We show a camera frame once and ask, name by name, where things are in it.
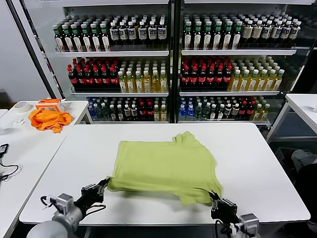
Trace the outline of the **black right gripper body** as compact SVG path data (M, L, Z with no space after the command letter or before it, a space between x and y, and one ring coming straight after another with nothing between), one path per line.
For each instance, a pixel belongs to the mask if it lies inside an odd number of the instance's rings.
M220 220L223 224L239 223L237 204L228 199L215 199L211 208L211 218Z

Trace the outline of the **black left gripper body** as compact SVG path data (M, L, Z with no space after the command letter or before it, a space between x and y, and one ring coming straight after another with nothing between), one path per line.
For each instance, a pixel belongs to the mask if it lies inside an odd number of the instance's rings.
M74 205L80 209L83 216L87 215L87 211L95 204L104 201L104 192L100 191L100 186L90 184L82 187L81 197L74 202Z

